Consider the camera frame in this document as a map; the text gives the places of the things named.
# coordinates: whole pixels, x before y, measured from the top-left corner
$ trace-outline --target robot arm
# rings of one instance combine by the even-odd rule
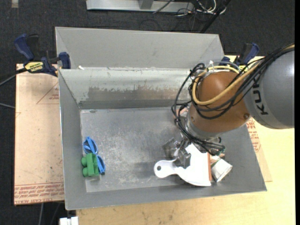
[[[173,106],[182,133],[210,154],[224,149],[218,143],[222,133],[243,126],[250,117],[269,128],[294,127],[294,44],[240,71],[229,65],[198,64],[187,78],[192,78],[191,104],[179,109],[188,107],[184,120],[174,112],[177,102]]]

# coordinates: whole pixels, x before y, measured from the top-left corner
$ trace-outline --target blue plastic clip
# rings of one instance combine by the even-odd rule
[[[98,169],[99,172],[103,174],[105,172],[106,167],[102,158],[98,155],[98,146],[95,143],[95,141],[88,136],[82,145],[83,150],[86,154],[93,153],[97,156]]]

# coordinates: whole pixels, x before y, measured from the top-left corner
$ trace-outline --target metal stand base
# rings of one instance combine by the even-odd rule
[[[166,1],[153,1],[150,8],[141,9],[139,0],[87,0],[87,10],[118,10],[136,12],[155,12],[166,4]],[[192,10],[193,4],[188,2],[170,2],[168,6],[161,10],[165,13],[176,13],[180,9]]]

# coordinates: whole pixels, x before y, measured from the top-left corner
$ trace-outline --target blue clamp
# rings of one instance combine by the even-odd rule
[[[83,145],[83,150],[86,154],[93,153],[97,156],[97,164],[98,164],[99,172],[101,174],[105,173],[106,167],[102,158],[98,155],[98,146],[95,143],[95,141],[88,136],[82,145]]]
[[[62,68],[70,69],[71,62],[66,52],[61,52],[57,58],[48,60],[41,57],[38,50],[38,36],[22,34],[14,40],[14,45],[19,53],[26,57],[23,64],[25,71],[30,73],[46,73],[57,76],[57,68],[52,65],[53,62],[61,60]]]
[[[255,43],[245,43],[240,56],[237,56],[235,63],[239,66],[240,64],[248,64],[259,52],[259,47]]]

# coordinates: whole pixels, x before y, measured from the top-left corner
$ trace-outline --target cardboard sheet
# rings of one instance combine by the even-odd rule
[[[16,78],[14,204],[64,200],[58,78]]]

